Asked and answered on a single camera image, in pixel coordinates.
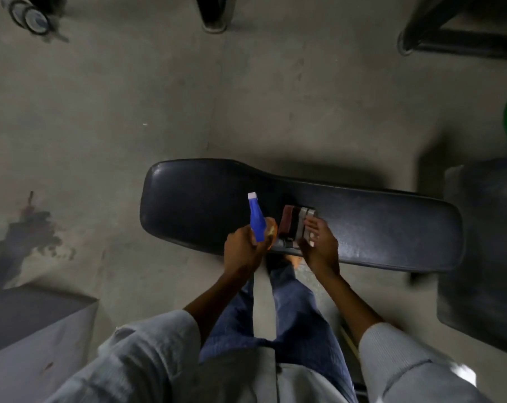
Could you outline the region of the person's left hand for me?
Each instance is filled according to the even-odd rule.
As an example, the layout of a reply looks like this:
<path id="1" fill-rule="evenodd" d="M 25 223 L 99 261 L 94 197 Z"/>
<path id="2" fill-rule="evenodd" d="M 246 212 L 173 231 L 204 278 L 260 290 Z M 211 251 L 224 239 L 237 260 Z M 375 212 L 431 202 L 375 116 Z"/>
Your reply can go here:
<path id="1" fill-rule="evenodd" d="M 247 224 L 228 235 L 224 244 L 224 271 L 248 280 L 266 255 L 267 239 L 257 243 Z"/>

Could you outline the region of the person's right hand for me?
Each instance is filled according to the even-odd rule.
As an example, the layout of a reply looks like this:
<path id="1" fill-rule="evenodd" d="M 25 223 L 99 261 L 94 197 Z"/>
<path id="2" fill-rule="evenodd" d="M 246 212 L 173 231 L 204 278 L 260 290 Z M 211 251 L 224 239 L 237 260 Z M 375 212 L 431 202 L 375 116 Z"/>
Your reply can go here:
<path id="1" fill-rule="evenodd" d="M 338 241 L 323 219 L 307 216 L 304 224 L 313 234 L 310 252 L 302 252 L 302 256 L 319 282 L 340 275 L 338 259 Z"/>

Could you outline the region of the blue spray bottle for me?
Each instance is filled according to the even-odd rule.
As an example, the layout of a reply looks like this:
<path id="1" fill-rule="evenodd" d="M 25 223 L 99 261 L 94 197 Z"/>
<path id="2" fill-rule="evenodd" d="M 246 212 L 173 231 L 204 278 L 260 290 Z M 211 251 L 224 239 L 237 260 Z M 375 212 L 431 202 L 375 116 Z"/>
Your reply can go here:
<path id="1" fill-rule="evenodd" d="M 265 240 L 266 221 L 258 203 L 256 192 L 248 193 L 250 206 L 250 228 L 257 243 Z"/>

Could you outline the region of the striped cloth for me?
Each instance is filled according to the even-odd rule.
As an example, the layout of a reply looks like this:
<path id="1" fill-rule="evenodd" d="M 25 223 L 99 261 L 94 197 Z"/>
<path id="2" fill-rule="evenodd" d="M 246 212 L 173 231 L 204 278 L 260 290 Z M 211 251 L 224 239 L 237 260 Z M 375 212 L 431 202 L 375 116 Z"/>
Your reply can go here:
<path id="1" fill-rule="evenodd" d="M 304 224 L 307 216 L 316 217 L 317 210 L 309 207 L 285 205 L 283 208 L 278 235 L 274 247 L 276 249 L 297 249 L 298 240 L 303 237 L 310 245 L 313 245 L 311 238 L 313 234 Z"/>

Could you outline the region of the person's left forearm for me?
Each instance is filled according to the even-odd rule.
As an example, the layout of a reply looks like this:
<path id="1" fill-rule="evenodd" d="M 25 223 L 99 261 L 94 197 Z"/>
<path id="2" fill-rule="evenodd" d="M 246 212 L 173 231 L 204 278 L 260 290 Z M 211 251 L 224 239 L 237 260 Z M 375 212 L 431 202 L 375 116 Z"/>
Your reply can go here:
<path id="1" fill-rule="evenodd" d="M 203 346 L 224 309 L 253 276 L 251 270 L 224 270 L 208 290 L 187 304 L 183 310 L 195 320 Z"/>

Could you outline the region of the person's right forearm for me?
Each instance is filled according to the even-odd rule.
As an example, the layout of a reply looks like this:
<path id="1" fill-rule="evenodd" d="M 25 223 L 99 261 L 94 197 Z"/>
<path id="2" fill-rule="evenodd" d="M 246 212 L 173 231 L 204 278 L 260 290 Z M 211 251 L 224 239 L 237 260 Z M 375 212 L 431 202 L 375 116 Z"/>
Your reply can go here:
<path id="1" fill-rule="evenodd" d="M 384 319 L 351 288 L 341 275 L 331 271 L 315 273 L 317 280 L 335 303 L 359 345 L 364 334 Z"/>

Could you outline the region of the black padded bench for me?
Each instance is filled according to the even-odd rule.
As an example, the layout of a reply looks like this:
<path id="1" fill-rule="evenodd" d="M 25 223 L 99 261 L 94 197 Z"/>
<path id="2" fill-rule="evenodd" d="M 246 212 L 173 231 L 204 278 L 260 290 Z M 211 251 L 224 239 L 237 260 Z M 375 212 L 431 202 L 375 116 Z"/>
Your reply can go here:
<path id="1" fill-rule="evenodd" d="M 227 235 L 250 222 L 247 194 L 282 231 L 286 205 L 313 208 L 338 240 L 341 263 L 405 272 L 448 272 L 462 261 L 463 220 L 445 201 L 413 193 L 311 182 L 225 159 L 153 165 L 140 222 L 150 235 L 222 255 Z"/>

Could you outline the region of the person's blue jeans legs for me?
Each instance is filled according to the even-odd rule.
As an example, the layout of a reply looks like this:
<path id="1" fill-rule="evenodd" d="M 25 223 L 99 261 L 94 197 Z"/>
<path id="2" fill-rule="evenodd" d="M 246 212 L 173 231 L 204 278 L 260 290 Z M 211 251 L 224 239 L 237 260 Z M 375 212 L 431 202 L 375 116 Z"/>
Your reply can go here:
<path id="1" fill-rule="evenodd" d="M 267 347 L 276 363 L 304 366 L 326 378 L 349 403 L 358 403 L 338 340 L 317 308 L 312 291 L 297 280 L 291 261 L 268 254 L 266 266 L 276 308 L 277 335 L 273 341 L 254 337 L 254 279 L 230 301 L 203 345 L 203 363 L 240 349 Z"/>

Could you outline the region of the person's light grey shirt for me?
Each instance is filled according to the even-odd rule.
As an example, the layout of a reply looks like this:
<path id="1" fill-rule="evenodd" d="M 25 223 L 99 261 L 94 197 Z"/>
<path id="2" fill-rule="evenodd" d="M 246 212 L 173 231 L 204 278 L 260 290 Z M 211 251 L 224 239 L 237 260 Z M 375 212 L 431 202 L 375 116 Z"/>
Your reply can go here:
<path id="1" fill-rule="evenodd" d="M 198 362 L 200 333 L 182 310 L 124 325 L 45 403 L 349 403 L 327 378 L 277 364 L 268 347 Z M 372 403 L 492 403 L 454 363 L 390 324 L 359 343 Z"/>

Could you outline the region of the dark grey block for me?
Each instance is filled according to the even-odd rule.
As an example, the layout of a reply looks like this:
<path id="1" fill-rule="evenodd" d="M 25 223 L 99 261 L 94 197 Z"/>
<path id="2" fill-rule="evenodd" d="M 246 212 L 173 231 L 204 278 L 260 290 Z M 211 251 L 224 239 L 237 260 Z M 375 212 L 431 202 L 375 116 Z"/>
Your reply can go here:
<path id="1" fill-rule="evenodd" d="M 448 169 L 443 197 L 461 213 L 465 251 L 438 277 L 438 320 L 507 353 L 507 157 Z"/>

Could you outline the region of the black metal leg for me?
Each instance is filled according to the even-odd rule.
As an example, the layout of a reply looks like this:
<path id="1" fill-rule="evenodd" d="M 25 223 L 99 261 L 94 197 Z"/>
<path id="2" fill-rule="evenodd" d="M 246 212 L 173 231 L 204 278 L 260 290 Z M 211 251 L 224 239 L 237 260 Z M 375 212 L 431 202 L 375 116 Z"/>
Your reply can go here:
<path id="1" fill-rule="evenodd" d="M 195 0 L 201 16 L 203 31 L 222 34 L 231 24 L 236 0 Z"/>

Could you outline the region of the grey box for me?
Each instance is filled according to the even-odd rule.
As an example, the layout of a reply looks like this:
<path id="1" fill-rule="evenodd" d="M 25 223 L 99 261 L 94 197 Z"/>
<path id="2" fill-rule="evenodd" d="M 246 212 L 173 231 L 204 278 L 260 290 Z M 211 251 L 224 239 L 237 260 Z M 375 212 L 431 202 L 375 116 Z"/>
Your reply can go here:
<path id="1" fill-rule="evenodd" d="M 33 285 L 0 291 L 0 403 L 43 403 L 81 369 L 97 308 Z"/>

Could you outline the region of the black caster wheel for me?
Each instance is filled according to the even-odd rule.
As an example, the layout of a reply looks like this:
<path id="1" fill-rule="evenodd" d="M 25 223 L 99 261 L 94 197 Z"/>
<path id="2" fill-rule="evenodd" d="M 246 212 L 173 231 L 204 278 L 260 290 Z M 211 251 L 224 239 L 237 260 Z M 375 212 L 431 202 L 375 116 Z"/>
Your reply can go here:
<path id="1" fill-rule="evenodd" d="M 11 21 L 44 42 L 69 43 L 60 32 L 61 19 L 68 0 L 0 0 Z"/>

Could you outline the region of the black metal frame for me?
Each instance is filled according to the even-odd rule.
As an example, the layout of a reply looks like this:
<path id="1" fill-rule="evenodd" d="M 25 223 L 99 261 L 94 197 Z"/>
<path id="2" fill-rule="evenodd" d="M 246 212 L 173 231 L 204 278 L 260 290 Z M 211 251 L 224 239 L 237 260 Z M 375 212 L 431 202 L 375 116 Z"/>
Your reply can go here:
<path id="1" fill-rule="evenodd" d="M 399 33 L 397 50 L 507 60 L 507 34 L 453 29 L 445 25 L 464 14 L 477 23 L 507 24 L 507 0 L 419 0 Z"/>

